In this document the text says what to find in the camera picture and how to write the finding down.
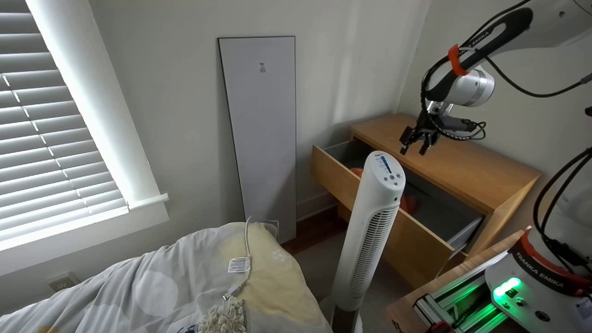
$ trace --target bed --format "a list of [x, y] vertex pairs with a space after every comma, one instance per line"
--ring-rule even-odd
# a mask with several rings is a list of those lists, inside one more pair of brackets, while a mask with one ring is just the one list
[[0, 331], [330, 331], [260, 222], [201, 229], [0, 316]]

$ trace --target tower fan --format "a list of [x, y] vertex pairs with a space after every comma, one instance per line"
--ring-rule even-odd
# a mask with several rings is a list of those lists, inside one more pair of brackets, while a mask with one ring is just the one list
[[404, 189], [401, 164], [384, 152], [366, 157], [325, 314], [336, 333], [362, 331], [358, 309], [384, 250]]

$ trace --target window sill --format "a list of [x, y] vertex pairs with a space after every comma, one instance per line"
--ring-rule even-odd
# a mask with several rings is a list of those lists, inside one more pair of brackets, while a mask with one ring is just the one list
[[162, 201], [0, 251], [0, 275], [168, 222]]

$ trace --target white window blinds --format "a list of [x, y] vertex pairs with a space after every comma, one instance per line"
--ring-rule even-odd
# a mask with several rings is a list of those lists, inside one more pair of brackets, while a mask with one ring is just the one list
[[23, 0], [0, 2], [0, 240], [125, 209]]

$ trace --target wooden drawer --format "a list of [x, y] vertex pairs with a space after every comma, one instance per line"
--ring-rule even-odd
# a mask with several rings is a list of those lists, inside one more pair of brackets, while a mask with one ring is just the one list
[[[362, 166], [369, 152], [369, 146], [354, 139], [330, 148], [312, 148], [310, 166], [314, 179], [349, 211], [358, 187], [358, 176], [351, 168]], [[406, 189], [419, 196], [421, 207], [436, 209], [436, 213], [428, 214], [417, 209], [412, 216], [399, 209], [382, 261], [406, 283], [417, 287], [445, 266], [447, 259], [469, 240], [482, 218], [475, 213], [471, 216], [469, 211], [462, 209], [462, 213], [454, 213], [458, 203], [452, 198], [443, 194], [441, 200], [434, 187], [408, 172]]]

